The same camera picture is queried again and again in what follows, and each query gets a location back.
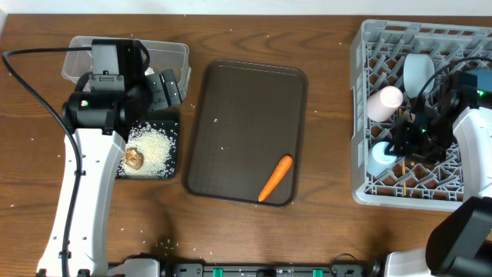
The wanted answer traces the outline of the pink cup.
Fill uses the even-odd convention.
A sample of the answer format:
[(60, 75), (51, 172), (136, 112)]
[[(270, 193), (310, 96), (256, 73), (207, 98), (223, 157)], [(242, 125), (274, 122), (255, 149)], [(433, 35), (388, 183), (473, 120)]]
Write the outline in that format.
[(367, 116), (372, 121), (384, 122), (397, 111), (403, 100), (399, 88), (386, 86), (368, 98)]

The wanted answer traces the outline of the light blue cup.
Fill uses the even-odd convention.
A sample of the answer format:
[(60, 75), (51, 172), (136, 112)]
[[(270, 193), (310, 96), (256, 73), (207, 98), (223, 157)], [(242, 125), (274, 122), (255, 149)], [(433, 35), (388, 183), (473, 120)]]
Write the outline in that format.
[(367, 172), (372, 176), (379, 176), (386, 169), (392, 169), (397, 160), (395, 155), (388, 155), (387, 147), (393, 145), (389, 142), (378, 142), (374, 144), (368, 153)]

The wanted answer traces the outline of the small light blue bowl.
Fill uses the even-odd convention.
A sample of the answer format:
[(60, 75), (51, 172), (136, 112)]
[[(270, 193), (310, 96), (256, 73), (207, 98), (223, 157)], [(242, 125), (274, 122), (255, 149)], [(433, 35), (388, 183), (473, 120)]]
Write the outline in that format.
[(434, 74), (434, 63), (429, 55), (408, 54), (404, 61), (403, 82), (408, 98), (417, 98), (421, 89)]

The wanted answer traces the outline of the brown food scrap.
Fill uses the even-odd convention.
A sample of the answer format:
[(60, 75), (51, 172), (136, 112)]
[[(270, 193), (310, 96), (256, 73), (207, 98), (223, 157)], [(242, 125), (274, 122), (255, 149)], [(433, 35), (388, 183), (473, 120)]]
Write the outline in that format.
[(125, 152), (124, 163), (131, 169), (139, 170), (144, 164), (144, 156), (136, 148), (129, 148)]

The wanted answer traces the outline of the orange carrot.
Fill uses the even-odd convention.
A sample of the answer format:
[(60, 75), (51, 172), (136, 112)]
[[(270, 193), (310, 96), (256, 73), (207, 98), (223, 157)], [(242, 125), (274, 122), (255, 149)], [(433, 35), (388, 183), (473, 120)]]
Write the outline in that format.
[(261, 190), (258, 201), (263, 202), (277, 187), (283, 177), (288, 173), (293, 164), (293, 158), (290, 155), (285, 155), (277, 164), (270, 178)]

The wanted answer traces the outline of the white tissue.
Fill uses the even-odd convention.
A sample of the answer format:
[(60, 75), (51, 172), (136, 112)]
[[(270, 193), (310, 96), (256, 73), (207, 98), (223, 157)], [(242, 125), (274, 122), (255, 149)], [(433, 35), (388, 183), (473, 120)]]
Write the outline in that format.
[(155, 72), (154, 72), (153, 68), (147, 68), (147, 70), (145, 71), (145, 75), (152, 75), (154, 73)]

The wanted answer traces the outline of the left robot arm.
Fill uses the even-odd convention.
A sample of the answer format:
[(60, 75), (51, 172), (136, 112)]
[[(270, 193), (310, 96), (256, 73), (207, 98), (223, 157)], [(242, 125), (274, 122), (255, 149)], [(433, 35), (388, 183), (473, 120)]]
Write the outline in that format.
[(186, 96), (170, 65), (149, 72), (159, 45), (94, 37), (84, 48), (91, 64), (62, 106), (65, 171), (38, 276), (108, 275), (109, 209), (131, 128)]

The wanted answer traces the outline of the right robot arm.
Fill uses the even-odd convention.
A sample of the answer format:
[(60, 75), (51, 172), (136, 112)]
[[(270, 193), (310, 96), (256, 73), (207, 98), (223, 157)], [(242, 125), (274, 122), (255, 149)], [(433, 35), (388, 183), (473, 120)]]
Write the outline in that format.
[(440, 162), (457, 144), (463, 203), (430, 234), (422, 249), (392, 252), (382, 276), (489, 276), (491, 274), (491, 92), (478, 77), (455, 72), (442, 82), (437, 109), (423, 96), (415, 120), (403, 122), (385, 152), (415, 162)]

